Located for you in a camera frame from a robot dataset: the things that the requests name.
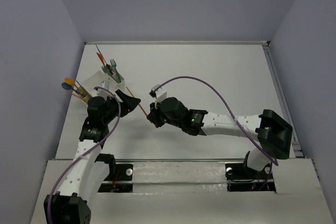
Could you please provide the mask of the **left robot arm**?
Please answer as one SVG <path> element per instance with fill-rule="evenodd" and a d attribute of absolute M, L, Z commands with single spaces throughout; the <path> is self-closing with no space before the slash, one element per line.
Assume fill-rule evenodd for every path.
<path fill-rule="evenodd" d="M 112 93 L 106 88 L 95 89 L 106 95 L 92 97 L 87 102 L 88 116 L 81 129 L 75 157 L 44 201 L 47 223 L 89 223 L 91 202 L 102 182 L 117 173 L 114 155 L 101 152 L 114 131 L 108 125 L 111 121 L 118 124 L 141 100 L 121 90 Z"/>

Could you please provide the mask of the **orange chopstick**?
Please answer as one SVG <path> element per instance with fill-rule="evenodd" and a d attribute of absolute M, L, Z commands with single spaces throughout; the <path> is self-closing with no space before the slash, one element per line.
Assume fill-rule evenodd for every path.
<path fill-rule="evenodd" d="M 133 94 L 133 92 L 131 91 L 131 89 L 129 88 L 129 87 L 127 87 L 127 86 L 125 86 L 126 87 L 126 89 L 128 90 L 128 92 L 130 93 L 130 95 L 133 97 L 133 98 L 135 98 L 135 95 Z M 147 112 L 145 111 L 145 109 L 143 108 L 143 106 L 139 103 L 138 104 L 138 106 L 139 106 L 139 108 L 141 109 L 141 111 L 143 112 L 143 114 L 147 117 Z"/>
<path fill-rule="evenodd" d="M 76 98 L 82 100 L 82 101 L 85 102 L 85 103 L 87 103 L 87 102 L 89 101 L 89 99 L 90 99 L 89 96 L 85 96 L 85 95 L 82 94 L 82 93 L 77 93 L 77 92 L 74 91 L 74 90 L 66 90 L 66 92 L 69 93 L 69 94 L 71 94 L 71 95 L 73 95 L 73 96 L 75 96 Z"/>

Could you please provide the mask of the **blue plastic spoon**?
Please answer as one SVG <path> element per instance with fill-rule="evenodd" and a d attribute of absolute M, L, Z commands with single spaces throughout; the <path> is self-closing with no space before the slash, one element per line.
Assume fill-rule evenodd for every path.
<path fill-rule="evenodd" d="M 65 90 L 71 90 L 71 91 L 74 91 L 77 95 L 79 95 L 80 97 L 85 97 L 85 95 L 77 90 L 75 90 L 71 85 L 63 82 L 61 84 L 62 88 L 65 89 Z"/>

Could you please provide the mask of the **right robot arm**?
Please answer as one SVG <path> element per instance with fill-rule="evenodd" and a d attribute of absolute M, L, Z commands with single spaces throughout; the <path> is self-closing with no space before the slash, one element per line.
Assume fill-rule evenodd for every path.
<path fill-rule="evenodd" d="M 290 156 L 292 126 L 275 111 L 265 109 L 260 115 L 230 117 L 206 110 L 188 109 L 174 97 L 150 104 L 147 119 L 162 127 L 169 124 L 192 136 L 227 135 L 245 137 L 255 146 L 249 151 L 241 171 L 253 178 L 269 163 Z"/>

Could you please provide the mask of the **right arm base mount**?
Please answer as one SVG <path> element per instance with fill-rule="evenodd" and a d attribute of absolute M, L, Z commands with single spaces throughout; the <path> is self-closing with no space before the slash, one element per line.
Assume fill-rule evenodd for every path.
<path fill-rule="evenodd" d="M 276 185 L 272 174 L 272 163 L 267 163 L 261 171 L 247 167 L 247 157 L 242 163 L 226 163 L 225 177 L 229 192 L 276 192 Z"/>

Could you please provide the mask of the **orange plastic knife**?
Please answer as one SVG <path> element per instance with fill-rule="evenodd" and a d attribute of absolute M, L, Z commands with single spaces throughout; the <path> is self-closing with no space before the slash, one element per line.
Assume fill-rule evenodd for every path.
<path fill-rule="evenodd" d="M 102 55 L 101 55 L 100 53 L 98 53 L 98 52 L 97 52 L 96 54 L 97 54 L 99 60 L 100 60 L 101 63 L 102 63 L 102 67 L 101 67 L 102 71 L 103 71 L 104 73 L 108 74 L 108 75 L 111 75 L 111 72 L 110 72 L 109 68 L 107 67 L 106 62 L 105 62 L 105 60 L 103 59 Z"/>

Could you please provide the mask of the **white utensil caddy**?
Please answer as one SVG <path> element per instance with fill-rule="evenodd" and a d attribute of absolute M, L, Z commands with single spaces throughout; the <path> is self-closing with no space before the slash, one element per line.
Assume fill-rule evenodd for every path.
<path fill-rule="evenodd" d="M 125 80 L 121 74 L 114 73 L 113 75 L 110 75 L 103 70 L 96 72 L 87 80 L 80 82 L 79 86 L 82 86 L 91 97 L 101 96 L 104 99 L 110 97 L 110 95 L 102 89 L 96 90 L 95 87 L 105 88 L 114 95 L 116 95 L 115 92 L 117 90 L 121 90 L 123 93 L 126 93 L 127 91 Z"/>

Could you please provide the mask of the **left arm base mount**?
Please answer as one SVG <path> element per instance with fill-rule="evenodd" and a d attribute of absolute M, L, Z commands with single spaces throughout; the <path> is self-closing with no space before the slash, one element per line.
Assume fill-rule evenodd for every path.
<path fill-rule="evenodd" d="M 108 164 L 108 175 L 102 182 L 99 193 L 132 193 L 133 163 L 117 162 L 112 154 L 100 154 L 96 162 Z"/>

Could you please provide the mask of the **teal fork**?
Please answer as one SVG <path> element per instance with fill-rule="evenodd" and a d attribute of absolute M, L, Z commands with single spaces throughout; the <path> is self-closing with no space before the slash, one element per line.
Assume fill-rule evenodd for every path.
<path fill-rule="evenodd" d="M 110 63 L 111 63 L 111 67 L 115 70 L 115 73 L 116 73 L 116 75 L 118 77 L 119 82 L 121 83 L 122 80 L 121 80 L 120 74 L 119 74 L 119 72 L 117 70 L 117 63 L 116 63 L 116 61 L 114 59 L 110 59 Z"/>
<path fill-rule="evenodd" d="M 108 74 L 109 76 L 113 76 L 116 73 L 115 68 L 109 64 L 102 66 L 101 69 L 104 73 Z"/>

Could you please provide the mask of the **orange plastic spoon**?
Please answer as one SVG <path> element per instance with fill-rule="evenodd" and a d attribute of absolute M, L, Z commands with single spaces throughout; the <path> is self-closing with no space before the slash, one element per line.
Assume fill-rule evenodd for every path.
<path fill-rule="evenodd" d="M 79 92 L 82 93 L 82 91 L 79 89 L 79 86 L 75 83 L 75 80 L 72 79 L 72 78 L 65 78 L 65 83 L 71 85 L 71 86 L 74 86 L 75 88 L 78 89 Z"/>

